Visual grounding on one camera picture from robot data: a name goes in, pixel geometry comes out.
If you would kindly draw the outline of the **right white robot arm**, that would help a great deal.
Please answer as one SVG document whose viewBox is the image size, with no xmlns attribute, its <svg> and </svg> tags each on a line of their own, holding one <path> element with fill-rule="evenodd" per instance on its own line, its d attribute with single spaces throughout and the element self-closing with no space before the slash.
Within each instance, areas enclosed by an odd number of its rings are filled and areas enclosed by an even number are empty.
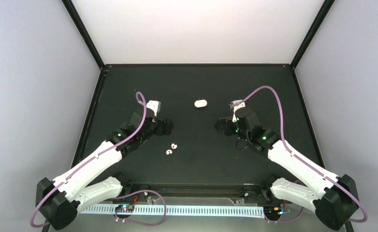
<svg viewBox="0 0 378 232">
<path fill-rule="evenodd" d="M 273 130 L 264 128 L 251 108 L 241 108 L 232 117 L 217 119 L 215 129 L 226 136 L 236 135 L 254 152 L 266 156 L 301 181 L 296 184 L 281 177 L 262 186 L 259 194 L 263 201 L 280 199 L 295 203 L 315 213 L 325 226 L 335 231 L 360 208 L 352 177 L 338 176 L 318 166 L 282 141 Z"/>
</svg>

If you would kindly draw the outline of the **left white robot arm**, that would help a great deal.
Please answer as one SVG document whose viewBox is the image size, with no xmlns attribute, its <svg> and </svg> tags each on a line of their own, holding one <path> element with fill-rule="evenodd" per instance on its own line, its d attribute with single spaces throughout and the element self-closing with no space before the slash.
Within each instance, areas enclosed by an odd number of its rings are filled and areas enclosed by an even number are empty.
<svg viewBox="0 0 378 232">
<path fill-rule="evenodd" d="M 151 136 L 170 135 L 173 128 L 169 118 L 158 119 L 152 110 L 145 117 L 134 113 L 128 122 L 112 131 L 95 151 L 69 171 L 53 180 L 41 179 L 36 187 L 36 210 L 47 224 L 62 230 L 88 207 L 118 197 L 127 184 L 121 173 L 97 184 L 91 182 L 136 151 Z"/>
</svg>

